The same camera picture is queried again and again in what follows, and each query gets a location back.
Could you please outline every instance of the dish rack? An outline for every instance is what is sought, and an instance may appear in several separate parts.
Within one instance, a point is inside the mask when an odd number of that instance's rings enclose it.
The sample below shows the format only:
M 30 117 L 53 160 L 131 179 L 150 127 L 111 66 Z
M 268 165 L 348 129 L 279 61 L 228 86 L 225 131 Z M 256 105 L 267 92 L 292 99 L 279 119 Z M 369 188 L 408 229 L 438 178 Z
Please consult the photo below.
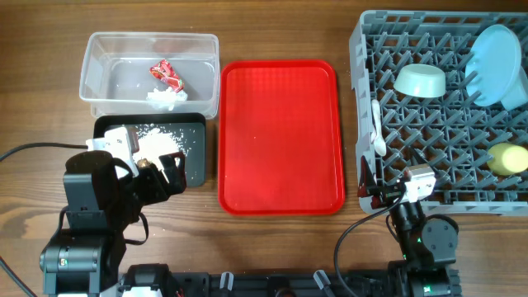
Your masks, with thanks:
M 390 185 L 410 166 L 406 147 L 414 147 L 438 171 L 434 195 L 422 202 L 427 214 L 488 213 L 528 215 L 528 172 L 500 177 L 486 164 L 488 149 L 508 142 L 528 144 L 528 110 L 481 107 L 468 96 L 464 68 L 477 36 L 503 24 L 519 37 L 521 66 L 528 70 L 528 14 L 503 12 L 366 11 L 349 40 L 351 83 L 356 90 L 358 181 L 361 156 L 380 185 Z M 430 64 L 445 71 L 446 94 L 438 98 L 404 96 L 393 89 L 401 68 Z M 370 101 L 379 100 L 387 154 L 370 144 Z M 370 198 L 361 208 L 374 212 Z

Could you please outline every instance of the clear plastic bin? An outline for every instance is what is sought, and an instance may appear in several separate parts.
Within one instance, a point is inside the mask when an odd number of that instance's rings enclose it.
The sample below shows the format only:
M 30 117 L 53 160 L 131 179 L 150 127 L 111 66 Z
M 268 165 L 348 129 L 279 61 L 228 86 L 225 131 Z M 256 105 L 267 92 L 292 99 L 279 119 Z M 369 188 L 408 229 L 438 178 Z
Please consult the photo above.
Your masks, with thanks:
M 185 83 L 187 101 L 147 101 L 167 85 L 149 70 L 166 59 Z M 199 112 L 214 118 L 219 103 L 219 42 L 211 34 L 96 32 L 82 63 L 79 96 L 92 115 Z

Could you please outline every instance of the red snack package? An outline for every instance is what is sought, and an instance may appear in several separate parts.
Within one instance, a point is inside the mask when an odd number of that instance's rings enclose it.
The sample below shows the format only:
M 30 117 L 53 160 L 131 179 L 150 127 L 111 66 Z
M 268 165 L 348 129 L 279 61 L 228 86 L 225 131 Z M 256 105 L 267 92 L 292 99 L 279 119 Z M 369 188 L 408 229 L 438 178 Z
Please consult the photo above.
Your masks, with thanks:
M 174 72 L 171 64 L 163 59 L 150 68 L 150 73 L 157 79 L 166 83 L 174 92 L 179 92 L 183 89 L 182 79 Z

